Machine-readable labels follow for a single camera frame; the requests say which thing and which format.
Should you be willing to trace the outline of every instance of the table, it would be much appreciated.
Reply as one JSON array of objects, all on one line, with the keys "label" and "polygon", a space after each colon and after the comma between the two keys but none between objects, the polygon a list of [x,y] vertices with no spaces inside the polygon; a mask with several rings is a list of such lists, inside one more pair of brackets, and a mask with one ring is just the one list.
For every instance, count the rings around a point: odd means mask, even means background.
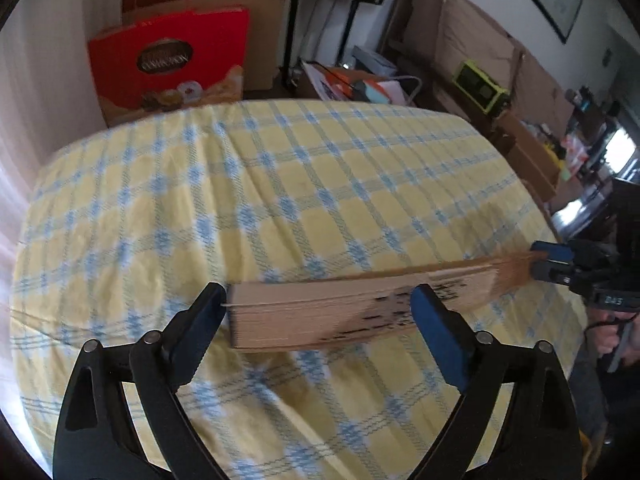
[{"label": "table", "polygon": [[[553,238],[506,161],[447,114],[289,100],[108,130],[42,171],[22,232],[11,345],[28,422],[50,460],[82,343],[163,328],[208,282],[354,276],[537,239]],[[504,343],[551,341],[565,371],[586,322],[575,296],[543,283],[467,320]],[[178,397],[232,478],[404,478],[458,396],[418,333],[246,355],[227,338],[220,330]],[[162,465],[128,386],[143,447]],[[476,465],[506,405],[503,395]]]}]

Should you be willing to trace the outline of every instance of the plaid tablecloth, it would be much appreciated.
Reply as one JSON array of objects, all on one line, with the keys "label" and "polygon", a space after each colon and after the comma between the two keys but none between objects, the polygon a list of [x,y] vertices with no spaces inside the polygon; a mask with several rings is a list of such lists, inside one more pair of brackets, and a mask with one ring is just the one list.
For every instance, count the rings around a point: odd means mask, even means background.
[{"label": "plaid tablecloth", "polygon": [[[161,329],[208,282],[292,282],[552,240],[530,196],[465,121],[414,108],[253,102],[177,112],[62,150],[41,174],[12,297],[28,421],[51,457],[82,343]],[[504,343],[551,341],[565,370],[584,314],[532,284],[468,321]],[[221,330],[178,395],[233,478],[403,478],[453,409],[419,334],[331,351],[242,355]],[[162,457],[134,388],[132,414]],[[486,441],[497,436],[501,397]]]}]

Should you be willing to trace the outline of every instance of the black pole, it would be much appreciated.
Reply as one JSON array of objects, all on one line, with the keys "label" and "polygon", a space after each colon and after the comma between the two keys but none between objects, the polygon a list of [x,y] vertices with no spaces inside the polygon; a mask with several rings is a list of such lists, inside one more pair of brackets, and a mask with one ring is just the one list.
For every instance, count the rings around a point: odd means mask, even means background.
[{"label": "black pole", "polygon": [[291,0],[289,9],[289,27],[287,28],[287,46],[284,49],[284,64],[282,66],[282,85],[289,88],[289,65],[291,64],[291,54],[293,52],[293,36],[296,32],[296,19],[298,17],[298,4],[300,0]]},{"label": "black pole", "polygon": [[344,49],[347,47],[347,41],[349,41],[349,35],[351,34],[351,27],[353,27],[353,20],[356,19],[356,12],[360,2],[351,0],[351,7],[349,8],[349,17],[347,18],[347,25],[344,27],[342,34],[342,41],[340,42],[340,49],[338,50],[338,57],[335,59],[335,65],[340,66],[342,64],[342,58],[344,57]]}]

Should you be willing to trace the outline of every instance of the brown sofa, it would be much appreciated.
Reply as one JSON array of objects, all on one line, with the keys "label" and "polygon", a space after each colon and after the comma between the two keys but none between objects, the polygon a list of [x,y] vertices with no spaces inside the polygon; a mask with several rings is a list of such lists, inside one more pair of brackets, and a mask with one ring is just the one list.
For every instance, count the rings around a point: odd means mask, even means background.
[{"label": "brown sofa", "polygon": [[[531,147],[519,120],[545,123],[561,139],[574,107],[529,50],[491,16],[468,0],[395,0],[378,51],[402,72],[423,79],[419,106],[460,115],[488,138],[496,126],[515,137],[507,160],[545,202],[553,198],[559,171],[549,169],[551,159],[542,146]],[[508,119],[489,121],[452,84],[465,59],[511,92]]]}]

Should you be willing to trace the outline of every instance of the bright window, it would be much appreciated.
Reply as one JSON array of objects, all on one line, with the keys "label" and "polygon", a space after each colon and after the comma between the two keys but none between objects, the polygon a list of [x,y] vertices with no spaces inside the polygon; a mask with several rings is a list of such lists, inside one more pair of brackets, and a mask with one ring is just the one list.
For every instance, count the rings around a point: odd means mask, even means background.
[{"label": "bright window", "polygon": [[607,161],[611,171],[614,174],[618,174],[629,162],[635,150],[635,143],[626,134],[624,128],[620,128],[607,144],[604,159]]}]

